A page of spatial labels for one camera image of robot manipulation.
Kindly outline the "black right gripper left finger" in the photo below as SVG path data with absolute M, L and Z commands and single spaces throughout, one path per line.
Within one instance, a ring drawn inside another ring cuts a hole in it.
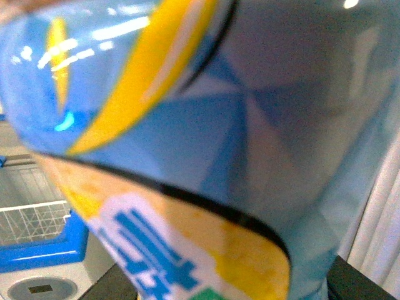
M 79 300 L 135 300 L 137 298 L 138 292 L 128 277 L 117 264 L 114 264 Z

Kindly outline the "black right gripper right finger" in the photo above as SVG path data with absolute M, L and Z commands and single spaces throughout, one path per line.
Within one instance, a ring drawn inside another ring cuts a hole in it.
M 336 300 L 395 300 L 396 298 L 341 256 L 334 255 L 329 260 L 326 275 L 328 299 Z

